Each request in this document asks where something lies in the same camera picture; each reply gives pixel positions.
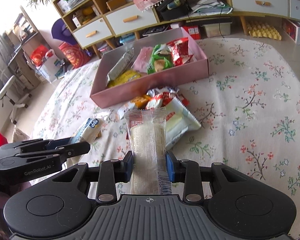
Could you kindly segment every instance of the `office chair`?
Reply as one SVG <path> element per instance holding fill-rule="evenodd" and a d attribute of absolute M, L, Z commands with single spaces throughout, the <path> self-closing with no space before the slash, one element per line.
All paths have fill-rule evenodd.
<path fill-rule="evenodd" d="M 16 80 L 16 77 L 15 76 L 12 76 L 11 78 L 9 78 L 9 80 L 4 84 L 2 82 L 2 80 L 0 79 L 0 101 L 2 100 L 2 106 L 3 106 L 3 98 L 4 97 L 7 97 L 7 92 L 8 90 L 11 88 L 11 86 L 13 85 L 13 83 L 15 82 Z M 17 102 L 14 102 L 11 98 L 9 98 L 10 100 L 10 103 L 13 105 L 13 108 L 12 108 L 12 111 L 11 111 L 11 114 L 10 114 L 10 119 L 11 119 L 11 122 L 13 124 L 16 124 L 17 121 L 15 120 L 15 117 L 16 117 L 16 113 L 17 113 L 17 109 L 18 108 L 22 108 L 22 107 L 25 107 L 27 108 L 28 105 L 23 103 L 26 98 L 28 97 L 31 97 L 32 95 L 31 94 L 25 94 L 20 100 L 18 100 Z"/>

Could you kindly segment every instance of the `purple hat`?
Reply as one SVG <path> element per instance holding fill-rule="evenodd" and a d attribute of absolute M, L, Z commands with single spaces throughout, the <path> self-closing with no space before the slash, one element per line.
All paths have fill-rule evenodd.
<path fill-rule="evenodd" d="M 78 44 L 61 18 L 53 24 L 51 34 L 54 39 L 67 42 L 70 45 Z"/>

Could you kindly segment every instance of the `bed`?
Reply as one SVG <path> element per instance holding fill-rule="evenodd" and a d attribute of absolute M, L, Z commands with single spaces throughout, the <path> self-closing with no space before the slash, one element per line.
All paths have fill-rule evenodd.
<path fill-rule="evenodd" d="M 266 43 L 205 39 L 198 44 L 208 57 L 210 76 L 179 88 L 202 127 L 186 133 L 173 153 L 201 166 L 223 162 L 290 196 L 297 206 L 290 234 L 299 238 L 300 82 Z M 32 138 L 72 136 L 86 118 L 104 111 L 89 98 L 98 64 L 92 61 L 67 73 L 36 122 Z M 81 162 L 98 166 L 105 160 L 122 159 L 130 150 L 126 123 L 116 117 L 119 107 L 111 107 L 101 138 Z M 116 187 L 118 195 L 130 192 L 129 184 Z M 211 197 L 209 185 L 204 183 L 203 188 L 206 198 Z M 172 191 L 182 194 L 182 185 L 173 184 Z M 89 196 L 95 192 L 93 184 Z"/>

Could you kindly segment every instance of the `pink box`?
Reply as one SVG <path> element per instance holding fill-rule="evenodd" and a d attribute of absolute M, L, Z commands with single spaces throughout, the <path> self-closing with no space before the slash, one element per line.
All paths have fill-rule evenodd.
<path fill-rule="evenodd" d="M 141 78 L 122 85 L 107 88 L 106 77 L 112 67 L 122 55 L 134 48 L 133 61 L 136 60 L 143 47 L 154 47 L 178 38 L 189 38 L 189 49 L 197 61 L 172 67 L 157 73 L 145 75 Z M 144 95 L 149 89 L 160 86 L 178 86 L 209 76 L 207 56 L 197 45 L 195 40 L 183 28 L 169 30 L 156 35 L 142 38 L 127 45 L 118 47 L 103 55 L 90 92 L 90 98 L 101 108 L 118 103 L 127 102 L 136 96 Z"/>

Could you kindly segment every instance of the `white tile floor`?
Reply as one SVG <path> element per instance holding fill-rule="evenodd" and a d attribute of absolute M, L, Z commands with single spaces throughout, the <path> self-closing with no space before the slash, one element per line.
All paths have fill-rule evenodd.
<path fill-rule="evenodd" d="M 242 29 L 232 30 L 231 35 L 226 38 L 245 38 L 256 41 L 264 41 L 267 44 L 272 45 L 288 62 L 296 76 L 300 80 L 300 45 L 296 45 L 293 40 L 286 34 L 282 33 L 282 41 L 271 40 L 268 38 L 252 38 L 245 36 Z M 32 91 L 33 97 L 28 102 L 29 107 L 23 108 L 19 111 L 17 116 L 17 128 L 22 130 L 27 135 L 30 135 L 34 127 L 35 122 L 40 116 L 44 106 L 51 97 L 55 88 L 58 86 L 60 81 L 55 81 L 53 84 L 45 83 L 40 84 L 36 89 Z M 10 123 L 5 132 L 4 136 L 8 142 L 12 140 L 12 132 L 14 126 Z"/>

